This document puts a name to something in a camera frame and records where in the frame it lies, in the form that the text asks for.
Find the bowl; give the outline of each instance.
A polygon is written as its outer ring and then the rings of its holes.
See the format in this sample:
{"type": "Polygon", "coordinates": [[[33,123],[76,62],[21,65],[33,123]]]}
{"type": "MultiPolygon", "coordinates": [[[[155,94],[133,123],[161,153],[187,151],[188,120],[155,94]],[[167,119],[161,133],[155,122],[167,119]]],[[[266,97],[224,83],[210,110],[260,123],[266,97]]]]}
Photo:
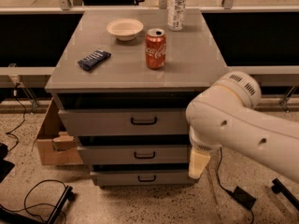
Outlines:
{"type": "Polygon", "coordinates": [[[143,24],[134,19],[118,19],[107,25],[108,32],[120,41],[133,40],[142,29],[143,24]]]}

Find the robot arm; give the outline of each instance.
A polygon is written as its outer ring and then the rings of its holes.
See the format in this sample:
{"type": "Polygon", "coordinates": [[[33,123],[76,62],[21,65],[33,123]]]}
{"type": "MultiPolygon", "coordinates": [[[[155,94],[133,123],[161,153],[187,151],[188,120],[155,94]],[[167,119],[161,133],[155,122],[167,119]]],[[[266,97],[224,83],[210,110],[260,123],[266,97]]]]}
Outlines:
{"type": "Polygon", "coordinates": [[[299,123],[252,110],[260,98],[255,79],[233,72],[189,103],[191,178],[200,177],[211,152],[226,146],[299,183],[299,123]]]}

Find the speckled floor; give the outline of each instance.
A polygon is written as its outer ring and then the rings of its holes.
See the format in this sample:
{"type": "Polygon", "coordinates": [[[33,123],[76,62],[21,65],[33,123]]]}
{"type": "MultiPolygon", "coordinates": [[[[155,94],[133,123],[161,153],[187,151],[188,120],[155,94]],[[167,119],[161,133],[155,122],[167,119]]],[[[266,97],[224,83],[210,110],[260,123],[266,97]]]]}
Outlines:
{"type": "MultiPolygon", "coordinates": [[[[14,169],[0,184],[0,204],[9,209],[22,209],[28,191],[44,179],[58,179],[74,188],[76,200],[64,206],[66,223],[72,224],[193,224],[193,223],[250,223],[249,211],[232,200],[217,181],[216,169],[220,155],[212,157],[198,183],[192,186],[145,186],[145,187],[96,187],[84,165],[43,166],[40,164],[35,145],[36,134],[45,117],[45,106],[33,114],[27,113],[26,121],[14,132],[20,143],[6,157],[15,163],[14,169]]],[[[5,132],[14,128],[22,120],[21,106],[15,102],[0,104],[0,142],[9,147],[14,139],[5,132]]],[[[299,121],[297,111],[289,114],[272,112],[276,116],[299,121]]],[[[257,198],[252,208],[254,223],[298,223],[298,211],[282,195],[270,189],[272,180],[281,182],[299,198],[299,184],[263,167],[243,155],[228,148],[223,149],[220,168],[221,183],[234,190],[236,186],[245,189],[257,198]]],[[[35,189],[27,200],[27,205],[37,203],[56,204],[63,186],[59,183],[43,183],[35,189]]],[[[30,210],[47,219],[51,209],[39,206],[30,210]]],[[[61,215],[57,223],[64,223],[61,215]]]]}

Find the red soda can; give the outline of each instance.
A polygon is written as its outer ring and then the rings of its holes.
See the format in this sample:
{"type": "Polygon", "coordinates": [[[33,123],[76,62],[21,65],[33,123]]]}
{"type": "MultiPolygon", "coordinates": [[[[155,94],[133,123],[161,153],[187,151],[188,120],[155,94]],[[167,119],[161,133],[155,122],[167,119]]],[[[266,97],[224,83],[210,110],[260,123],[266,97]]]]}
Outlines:
{"type": "Polygon", "coordinates": [[[146,35],[146,62],[150,69],[159,69],[165,64],[166,35],[160,28],[149,29],[146,35]]]}

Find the cardboard box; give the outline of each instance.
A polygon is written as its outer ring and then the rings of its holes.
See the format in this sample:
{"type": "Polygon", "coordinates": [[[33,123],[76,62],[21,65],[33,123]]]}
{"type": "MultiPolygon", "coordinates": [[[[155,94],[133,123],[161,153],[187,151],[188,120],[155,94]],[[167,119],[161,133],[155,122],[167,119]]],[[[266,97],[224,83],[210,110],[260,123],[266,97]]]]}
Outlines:
{"type": "Polygon", "coordinates": [[[65,132],[54,100],[50,102],[43,124],[36,137],[42,165],[82,164],[75,138],[65,132]]]}

